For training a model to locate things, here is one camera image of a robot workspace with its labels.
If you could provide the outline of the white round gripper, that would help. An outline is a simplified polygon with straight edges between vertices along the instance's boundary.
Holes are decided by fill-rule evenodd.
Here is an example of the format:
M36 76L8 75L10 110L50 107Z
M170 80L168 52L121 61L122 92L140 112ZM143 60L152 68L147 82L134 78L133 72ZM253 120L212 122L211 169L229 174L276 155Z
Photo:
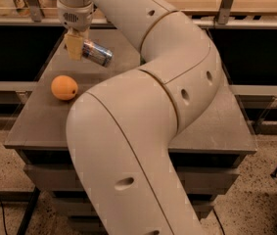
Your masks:
M81 7L70 7L58 1L57 7L60 22L65 28L69 29L64 37L69 58L80 61L84 41L88 38L87 29L90 27L93 19L93 3L90 2Z

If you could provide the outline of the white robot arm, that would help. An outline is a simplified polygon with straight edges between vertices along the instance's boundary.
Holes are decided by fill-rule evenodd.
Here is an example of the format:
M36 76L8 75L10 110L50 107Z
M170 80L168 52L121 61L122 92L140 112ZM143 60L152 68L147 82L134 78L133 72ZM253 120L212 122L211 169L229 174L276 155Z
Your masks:
M222 78L204 31L164 0L58 0L89 28L99 8L144 65L109 78L72 104L66 127L81 184L109 235L204 235L168 154L172 138L209 106Z

